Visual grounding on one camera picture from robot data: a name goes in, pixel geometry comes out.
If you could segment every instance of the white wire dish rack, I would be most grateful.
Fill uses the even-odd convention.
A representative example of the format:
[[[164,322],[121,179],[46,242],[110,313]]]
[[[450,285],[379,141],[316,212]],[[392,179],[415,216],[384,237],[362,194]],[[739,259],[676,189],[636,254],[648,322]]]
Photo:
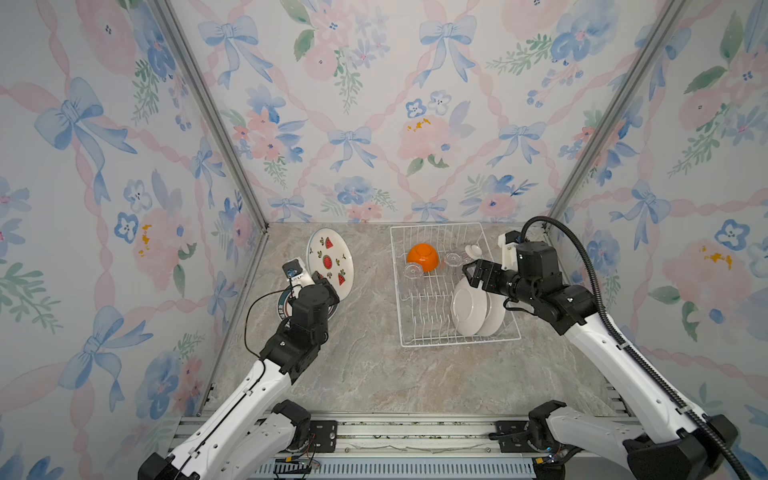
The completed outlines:
[[[456,331],[451,313],[453,290],[461,273],[450,274],[442,265],[424,273],[423,288],[411,290],[403,281],[406,257],[417,243],[428,243],[437,250],[440,259],[446,253],[478,245],[482,258],[493,261],[491,249],[480,223],[444,223],[391,227],[392,263],[395,269],[397,320],[402,346],[463,345],[519,340],[518,322],[513,312],[507,312],[501,327],[490,336],[461,336]]]

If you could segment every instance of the wall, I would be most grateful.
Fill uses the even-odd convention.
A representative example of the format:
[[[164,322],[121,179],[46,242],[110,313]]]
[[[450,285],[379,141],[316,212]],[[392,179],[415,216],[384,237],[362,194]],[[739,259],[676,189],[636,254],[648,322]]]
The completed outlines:
[[[737,425],[753,478],[768,478],[766,15],[762,0],[694,0],[563,215],[624,334]]]
[[[200,405],[257,242],[126,2],[0,15],[2,480],[136,478]]]
[[[547,211],[663,4],[171,3],[262,210],[322,222]]]

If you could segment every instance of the gray marble surface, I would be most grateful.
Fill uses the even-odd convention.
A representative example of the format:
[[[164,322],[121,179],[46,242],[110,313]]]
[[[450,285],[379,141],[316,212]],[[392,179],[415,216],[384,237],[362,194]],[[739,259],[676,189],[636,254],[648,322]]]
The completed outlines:
[[[521,314],[522,339],[466,346],[400,346],[389,225],[273,223],[246,306],[285,287],[280,267],[304,258],[321,227],[336,229],[355,262],[353,290],[329,321],[329,340],[288,397],[310,411],[527,414],[551,399],[591,415],[612,415],[604,378],[543,320]],[[509,225],[484,225],[495,243]],[[248,345],[258,352],[277,328],[277,295],[253,308]],[[231,334],[206,410],[243,380],[255,357],[243,345],[244,318]]]

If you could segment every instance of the ceramic plate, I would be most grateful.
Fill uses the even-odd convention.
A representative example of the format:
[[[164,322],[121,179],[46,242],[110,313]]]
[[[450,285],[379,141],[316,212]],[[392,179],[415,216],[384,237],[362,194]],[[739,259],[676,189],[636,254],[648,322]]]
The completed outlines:
[[[480,336],[489,336],[496,333],[496,330],[504,322],[504,315],[507,310],[504,308],[504,297],[495,293],[486,293],[488,296],[488,313],[485,315],[485,321],[477,334]]]
[[[488,296],[481,288],[472,288],[462,277],[453,290],[451,312],[456,331],[462,336],[473,336],[482,327],[488,309]]]
[[[306,245],[306,267],[319,272],[331,282],[339,299],[344,300],[352,290],[355,268],[352,254],[339,232],[332,228],[316,231]]]

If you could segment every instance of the glass cup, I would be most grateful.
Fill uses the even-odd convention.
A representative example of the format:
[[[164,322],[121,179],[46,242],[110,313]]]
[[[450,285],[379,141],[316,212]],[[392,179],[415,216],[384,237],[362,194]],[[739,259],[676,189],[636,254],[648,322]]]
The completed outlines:
[[[402,269],[400,299],[408,300],[422,293],[424,293],[424,269],[418,263],[406,263]]]
[[[460,253],[448,252],[443,256],[442,263],[446,275],[457,276],[461,274],[465,261]]]

